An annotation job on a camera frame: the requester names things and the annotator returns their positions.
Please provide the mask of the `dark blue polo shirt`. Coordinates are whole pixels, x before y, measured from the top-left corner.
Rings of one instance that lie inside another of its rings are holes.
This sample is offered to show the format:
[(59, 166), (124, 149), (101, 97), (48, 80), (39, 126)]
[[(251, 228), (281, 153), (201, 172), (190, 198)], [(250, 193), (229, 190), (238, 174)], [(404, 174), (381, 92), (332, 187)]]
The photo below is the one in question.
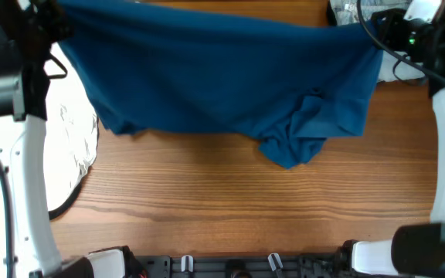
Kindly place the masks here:
[(358, 24), (307, 28), (129, 1), (64, 1), (61, 42), (115, 134), (238, 133), (283, 168), (365, 129), (382, 52)]

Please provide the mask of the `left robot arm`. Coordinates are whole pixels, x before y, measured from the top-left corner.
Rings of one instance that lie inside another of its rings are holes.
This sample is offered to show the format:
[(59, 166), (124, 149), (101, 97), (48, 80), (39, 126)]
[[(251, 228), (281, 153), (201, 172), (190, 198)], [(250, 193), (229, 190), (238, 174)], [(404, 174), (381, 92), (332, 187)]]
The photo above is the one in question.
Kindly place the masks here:
[(64, 260), (43, 173), (45, 64), (72, 29), (54, 1), (0, 0), (0, 277), (125, 277), (122, 249)]

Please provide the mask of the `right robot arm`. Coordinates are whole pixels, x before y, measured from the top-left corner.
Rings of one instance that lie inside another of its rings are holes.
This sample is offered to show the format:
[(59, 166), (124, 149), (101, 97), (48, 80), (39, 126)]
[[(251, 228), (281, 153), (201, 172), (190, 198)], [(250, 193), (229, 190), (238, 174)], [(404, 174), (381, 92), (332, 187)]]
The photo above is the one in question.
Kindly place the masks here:
[(381, 50), (422, 73), (437, 128), (437, 183), (427, 223), (399, 227), (391, 239), (352, 241), (348, 264), (370, 276), (445, 277), (445, 1), (413, 1), (358, 22)]

